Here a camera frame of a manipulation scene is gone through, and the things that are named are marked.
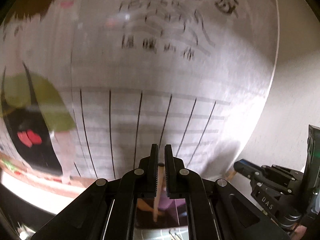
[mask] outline chinese characters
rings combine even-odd
[[[173,45],[170,42],[163,43],[160,41],[160,44],[157,44],[157,39],[155,37],[148,37],[148,38],[144,38],[143,40],[138,38],[137,40],[135,39],[134,34],[129,34],[129,35],[124,34],[122,36],[121,48],[122,49],[142,48],[146,52],[154,52],[156,54],[157,47],[160,48],[161,46],[163,46],[163,51],[160,51],[160,53],[166,53],[166,54],[167,53],[175,54],[176,52],[179,53],[179,47]],[[188,46],[183,51],[180,50],[180,56],[188,61],[194,60],[195,50],[191,46]]]
[[[227,15],[234,13],[238,17],[236,6],[239,5],[239,2],[237,0],[217,0],[214,4],[222,13]]]
[[[190,9],[177,0],[124,0],[120,4],[119,13],[134,13],[132,19],[123,21],[121,30],[169,38],[194,47],[207,56],[211,54],[210,47],[215,46],[207,34],[199,10]]]

